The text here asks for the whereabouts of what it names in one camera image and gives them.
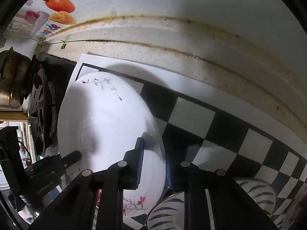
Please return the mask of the colourful wall sticker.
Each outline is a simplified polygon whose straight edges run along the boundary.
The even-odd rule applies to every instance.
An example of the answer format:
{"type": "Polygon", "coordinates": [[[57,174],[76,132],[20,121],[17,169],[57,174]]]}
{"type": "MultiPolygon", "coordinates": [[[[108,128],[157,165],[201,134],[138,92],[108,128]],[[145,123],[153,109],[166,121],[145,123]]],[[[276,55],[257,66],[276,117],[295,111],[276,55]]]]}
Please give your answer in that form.
{"type": "Polygon", "coordinates": [[[77,23],[70,0],[28,0],[8,24],[5,34],[23,38],[46,38],[77,23]]]}

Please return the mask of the black gas stove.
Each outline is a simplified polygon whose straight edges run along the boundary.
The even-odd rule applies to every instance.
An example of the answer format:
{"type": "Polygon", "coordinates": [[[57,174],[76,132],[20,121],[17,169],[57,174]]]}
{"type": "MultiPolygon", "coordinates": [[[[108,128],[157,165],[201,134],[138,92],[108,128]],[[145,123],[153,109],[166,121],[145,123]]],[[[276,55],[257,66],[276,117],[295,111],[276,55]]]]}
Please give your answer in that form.
{"type": "Polygon", "coordinates": [[[36,155],[45,156],[49,147],[57,147],[59,110],[75,62],[47,53],[34,56],[32,61],[39,69],[34,74],[28,119],[36,155]]]}

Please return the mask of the blue striped plate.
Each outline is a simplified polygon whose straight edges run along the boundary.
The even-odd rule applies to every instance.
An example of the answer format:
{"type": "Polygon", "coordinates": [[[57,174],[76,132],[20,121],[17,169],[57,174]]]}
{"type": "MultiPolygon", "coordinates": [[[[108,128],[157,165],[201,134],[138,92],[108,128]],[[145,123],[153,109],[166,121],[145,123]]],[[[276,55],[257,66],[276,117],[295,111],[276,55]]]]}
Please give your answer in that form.
{"type": "MultiPolygon", "coordinates": [[[[272,185],[256,179],[237,179],[236,182],[267,216],[272,215],[277,198],[272,185]]],[[[147,229],[183,229],[184,192],[171,195],[156,205],[147,215],[146,226],[147,229]]]]}

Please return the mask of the steel steamer pot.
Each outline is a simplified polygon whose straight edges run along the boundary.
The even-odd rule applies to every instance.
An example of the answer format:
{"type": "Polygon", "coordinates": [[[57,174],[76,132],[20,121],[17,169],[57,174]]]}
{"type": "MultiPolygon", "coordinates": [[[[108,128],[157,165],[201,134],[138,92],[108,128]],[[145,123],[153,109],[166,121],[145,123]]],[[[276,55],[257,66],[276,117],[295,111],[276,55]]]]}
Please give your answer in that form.
{"type": "Polygon", "coordinates": [[[31,59],[14,51],[1,52],[1,108],[19,109],[29,91],[31,59]]]}

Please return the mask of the white floral plate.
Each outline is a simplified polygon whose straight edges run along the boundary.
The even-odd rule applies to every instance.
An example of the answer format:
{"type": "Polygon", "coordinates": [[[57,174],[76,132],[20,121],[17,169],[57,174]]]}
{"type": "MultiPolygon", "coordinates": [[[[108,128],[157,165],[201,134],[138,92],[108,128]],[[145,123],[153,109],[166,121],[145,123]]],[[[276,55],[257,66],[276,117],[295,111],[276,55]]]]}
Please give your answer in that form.
{"type": "Polygon", "coordinates": [[[85,74],[68,88],[58,116],[58,149],[63,157],[82,155],[67,169],[68,181],[122,160],[139,137],[145,141],[142,175],[136,190],[123,193],[125,217],[149,213],[162,194],[166,161],[158,125],[142,97],[116,75],[85,74]]]}

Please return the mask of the black white checkered mat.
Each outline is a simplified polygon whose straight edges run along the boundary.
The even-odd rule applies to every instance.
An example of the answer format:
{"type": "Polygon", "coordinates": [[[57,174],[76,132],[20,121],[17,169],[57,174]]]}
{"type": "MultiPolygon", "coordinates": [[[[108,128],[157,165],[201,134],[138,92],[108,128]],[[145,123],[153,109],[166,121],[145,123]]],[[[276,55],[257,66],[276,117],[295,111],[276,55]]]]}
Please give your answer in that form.
{"type": "Polygon", "coordinates": [[[306,143],[256,107],[210,85],[148,65],[83,54],[70,83],[104,71],[124,78],[150,108],[165,148],[202,169],[224,169],[236,177],[275,188],[272,220],[286,229],[306,195],[306,143]]]}

